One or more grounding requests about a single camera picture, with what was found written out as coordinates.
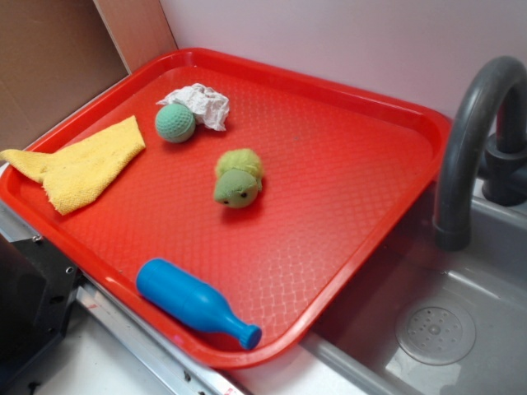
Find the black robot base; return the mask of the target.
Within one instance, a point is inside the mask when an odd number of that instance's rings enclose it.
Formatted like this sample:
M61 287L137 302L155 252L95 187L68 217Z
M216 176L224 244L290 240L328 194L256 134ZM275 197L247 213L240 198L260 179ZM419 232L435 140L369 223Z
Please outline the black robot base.
M63 340L79 277L49 241L1 238L1 393Z

